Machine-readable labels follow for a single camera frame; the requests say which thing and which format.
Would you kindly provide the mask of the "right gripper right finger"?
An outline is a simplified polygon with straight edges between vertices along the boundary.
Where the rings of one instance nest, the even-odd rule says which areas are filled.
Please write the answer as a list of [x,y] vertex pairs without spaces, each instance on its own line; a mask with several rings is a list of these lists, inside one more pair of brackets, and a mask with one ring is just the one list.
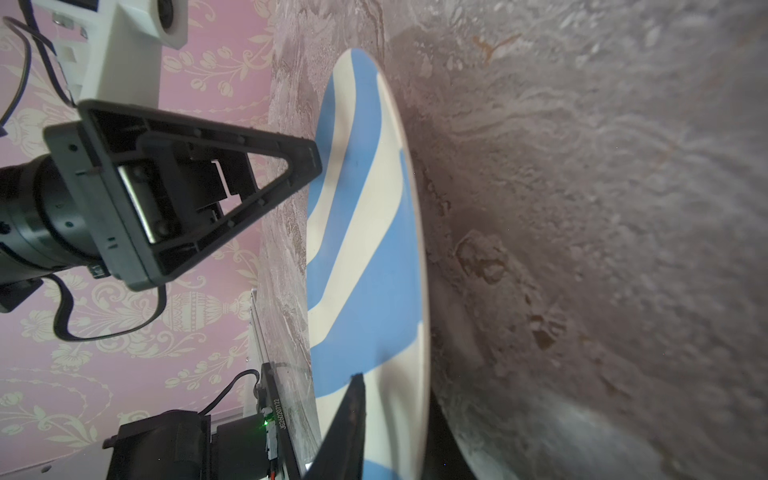
[[437,397],[430,392],[423,480],[475,480],[451,432]]

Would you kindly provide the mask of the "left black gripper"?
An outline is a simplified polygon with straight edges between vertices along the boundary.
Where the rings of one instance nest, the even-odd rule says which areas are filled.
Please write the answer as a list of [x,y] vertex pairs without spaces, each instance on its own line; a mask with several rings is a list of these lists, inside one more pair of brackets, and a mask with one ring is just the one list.
[[88,100],[43,138],[92,238],[133,291],[199,264],[322,172],[317,144]]

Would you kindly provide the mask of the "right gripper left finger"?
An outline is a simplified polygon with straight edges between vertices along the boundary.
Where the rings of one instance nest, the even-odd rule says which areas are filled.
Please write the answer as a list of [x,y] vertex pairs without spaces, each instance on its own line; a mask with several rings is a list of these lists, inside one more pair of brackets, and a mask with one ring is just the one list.
[[320,449],[305,480],[360,480],[363,475],[366,432],[364,376],[351,377]]

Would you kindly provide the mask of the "blue striped plate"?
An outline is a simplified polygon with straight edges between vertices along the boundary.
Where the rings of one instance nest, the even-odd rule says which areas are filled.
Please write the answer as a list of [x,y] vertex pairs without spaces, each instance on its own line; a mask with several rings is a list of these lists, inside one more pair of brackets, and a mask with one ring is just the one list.
[[308,337],[320,430],[355,375],[366,388],[363,475],[422,475],[430,396],[425,246],[401,115],[377,62],[337,60],[315,140],[309,187]]

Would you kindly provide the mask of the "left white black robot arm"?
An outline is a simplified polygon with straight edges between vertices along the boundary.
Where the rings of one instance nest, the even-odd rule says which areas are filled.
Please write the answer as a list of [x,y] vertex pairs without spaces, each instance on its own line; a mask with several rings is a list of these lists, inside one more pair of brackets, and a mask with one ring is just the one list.
[[1,171],[1,281],[95,266],[142,291],[184,275],[322,170],[315,142],[89,100]]

